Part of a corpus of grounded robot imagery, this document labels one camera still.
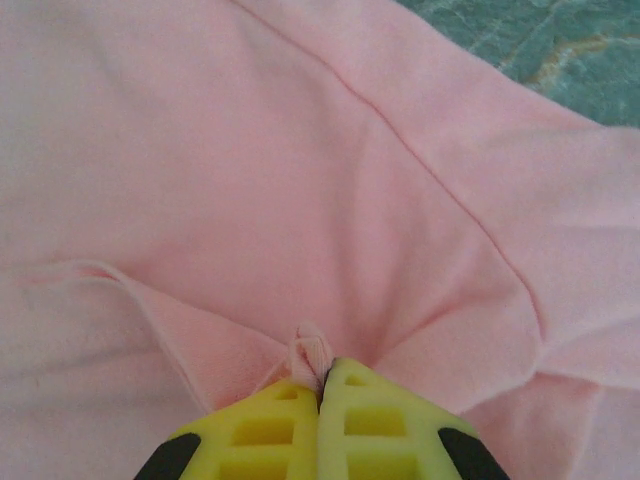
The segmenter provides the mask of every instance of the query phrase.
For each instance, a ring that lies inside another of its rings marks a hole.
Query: pink fabric
[[[640,471],[638,131],[389,0],[0,0],[0,72],[3,479],[131,478],[303,321],[514,479]]]

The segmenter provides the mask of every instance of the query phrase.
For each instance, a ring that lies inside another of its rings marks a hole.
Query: yellow clamp
[[[349,358],[183,426],[134,480],[509,480],[463,419]]]

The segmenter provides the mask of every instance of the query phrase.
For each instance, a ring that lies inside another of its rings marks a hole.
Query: marble surface
[[[511,79],[640,127],[640,0],[398,0]]]

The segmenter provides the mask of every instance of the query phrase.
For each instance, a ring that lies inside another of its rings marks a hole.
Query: rectangular hole
[[[278,394],[276,400],[295,400],[296,398],[298,398],[298,392],[293,388],[287,388]]]
[[[293,443],[294,422],[291,418],[254,418],[238,426],[232,445],[287,445]]]
[[[349,375],[344,381],[345,385],[351,385],[352,387],[364,387],[367,384],[364,383],[360,377],[356,377],[355,375]]]
[[[407,432],[401,410],[393,407],[358,407],[347,410],[344,434],[402,437]]]
[[[223,461],[219,480],[286,480],[286,460],[265,458],[252,462]]]
[[[366,453],[347,455],[349,480],[421,480],[413,453]]]

